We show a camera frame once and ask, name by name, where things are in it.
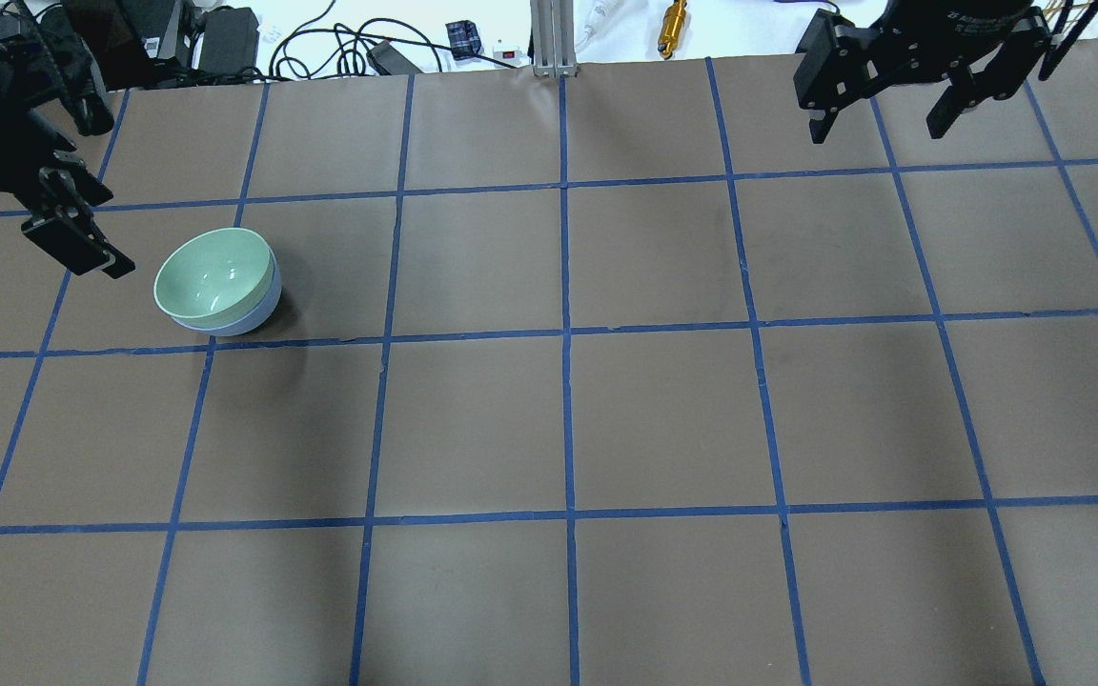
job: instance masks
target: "bowl rim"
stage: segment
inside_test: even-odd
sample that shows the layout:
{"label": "bowl rim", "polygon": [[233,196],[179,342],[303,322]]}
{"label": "bowl rim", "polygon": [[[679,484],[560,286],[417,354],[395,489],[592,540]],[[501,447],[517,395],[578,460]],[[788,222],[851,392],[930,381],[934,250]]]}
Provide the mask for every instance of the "bowl rim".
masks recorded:
{"label": "bowl rim", "polygon": [[[205,313],[205,314],[201,314],[201,315],[184,315],[184,314],[171,312],[171,310],[169,310],[168,307],[165,307],[164,303],[160,302],[160,294],[158,294],[158,286],[160,286],[160,278],[164,277],[164,272],[165,272],[165,270],[167,270],[167,266],[169,266],[170,261],[173,260],[175,257],[179,256],[180,251],[184,250],[186,248],[188,248],[189,246],[191,246],[193,243],[197,243],[198,240],[205,239],[206,237],[209,237],[209,235],[222,234],[222,232],[231,232],[231,234],[251,235],[251,237],[257,238],[258,240],[260,240],[261,246],[266,247],[266,251],[267,251],[267,254],[269,254],[270,262],[271,262],[271,265],[273,263],[273,248],[271,248],[270,244],[268,241],[266,241],[265,237],[262,235],[258,234],[256,230],[253,230],[253,229],[249,229],[249,228],[244,228],[244,227],[240,227],[240,226],[225,226],[225,227],[222,227],[222,228],[215,228],[213,230],[208,230],[204,234],[194,235],[194,237],[192,237],[191,239],[188,239],[184,243],[180,244],[179,248],[177,248],[176,250],[171,251],[170,256],[168,256],[167,259],[164,260],[164,263],[160,265],[160,269],[158,269],[158,271],[156,271],[156,273],[155,273],[155,282],[152,284],[152,300],[155,300],[155,306],[158,307],[158,308],[160,308],[163,313],[165,313],[169,317],[179,318],[179,320],[183,320],[183,322],[197,322],[197,320],[204,320],[204,318],[217,316],[217,315],[222,314],[223,310],[226,310],[227,307],[231,307],[231,305],[227,305],[227,307],[223,307],[222,310],[217,310],[217,312],[213,312],[213,313]],[[249,286],[248,292],[253,292],[254,290],[256,290],[256,288],[258,285],[261,284],[261,282],[266,278],[266,274],[271,272],[270,266],[267,266],[267,268],[266,268],[265,271],[262,271],[260,274],[257,274],[257,281],[254,282],[253,285]]]}

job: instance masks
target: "light green bowl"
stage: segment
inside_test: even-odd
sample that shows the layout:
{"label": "light green bowl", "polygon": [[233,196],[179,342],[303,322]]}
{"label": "light green bowl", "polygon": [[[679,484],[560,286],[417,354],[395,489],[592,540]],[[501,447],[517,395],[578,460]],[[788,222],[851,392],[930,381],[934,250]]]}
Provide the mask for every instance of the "light green bowl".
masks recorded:
{"label": "light green bowl", "polygon": [[200,328],[231,324],[256,307],[273,279],[273,252],[256,232],[220,228],[180,246],[155,274],[155,303]]}

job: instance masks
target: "bowl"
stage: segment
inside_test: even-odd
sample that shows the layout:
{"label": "bowl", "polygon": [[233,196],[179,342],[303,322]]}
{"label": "bowl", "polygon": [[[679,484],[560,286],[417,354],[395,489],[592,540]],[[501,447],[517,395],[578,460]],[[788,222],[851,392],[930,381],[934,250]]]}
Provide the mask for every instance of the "bowl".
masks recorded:
{"label": "bowl", "polygon": [[274,261],[273,278],[270,281],[270,286],[267,288],[266,292],[264,292],[260,303],[257,303],[257,306],[249,310],[248,313],[239,318],[239,320],[231,322],[229,324],[223,326],[211,327],[194,326],[180,320],[177,320],[177,324],[188,329],[197,330],[200,334],[210,336],[221,337],[248,334],[249,330],[261,326],[265,324],[267,318],[270,318],[270,315],[273,314],[273,310],[278,307],[278,299],[280,295],[282,295],[282,270],[278,268],[278,261]]}
{"label": "bowl", "polygon": [[257,232],[211,230],[164,262],[155,277],[155,303],[180,325],[210,329],[235,324],[265,299],[277,268],[273,251]]}

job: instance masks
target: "power adapter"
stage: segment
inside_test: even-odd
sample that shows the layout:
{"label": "power adapter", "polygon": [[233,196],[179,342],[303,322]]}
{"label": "power adapter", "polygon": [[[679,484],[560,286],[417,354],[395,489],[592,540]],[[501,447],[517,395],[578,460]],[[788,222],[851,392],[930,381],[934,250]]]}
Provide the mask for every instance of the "power adapter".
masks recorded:
{"label": "power adapter", "polygon": [[408,57],[401,55],[401,50],[396,50],[391,42],[384,40],[383,43],[376,45],[376,47],[370,47],[367,50],[367,61],[371,64],[372,69],[378,70],[381,76],[395,76],[395,75],[413,75],[422,74],[423,70],[417,68],[413,61],[408,60]]}
{"label": "power adapter", "polygon": [[205,13],[198,69],[208,74],[235,75],[257,65],[257,15],[248,8]]}

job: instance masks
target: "electronic device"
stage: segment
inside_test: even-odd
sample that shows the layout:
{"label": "electronic device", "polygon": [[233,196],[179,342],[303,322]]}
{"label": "electronic device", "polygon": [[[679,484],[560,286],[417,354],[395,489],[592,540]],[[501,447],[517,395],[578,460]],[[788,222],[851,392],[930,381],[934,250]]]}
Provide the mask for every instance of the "electronic device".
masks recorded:
{"label": "electronic device", "polygon": [[209,74],[233,75],[257,65],[257,15],[248,8],[221,8],[204,14],[198,69]]}
{"label": "electronic device", "polygon": [[157,64],[189,66],[194,35],[189,0],[61,0],[61,8],[87,40],[109,90],[160,82]]}

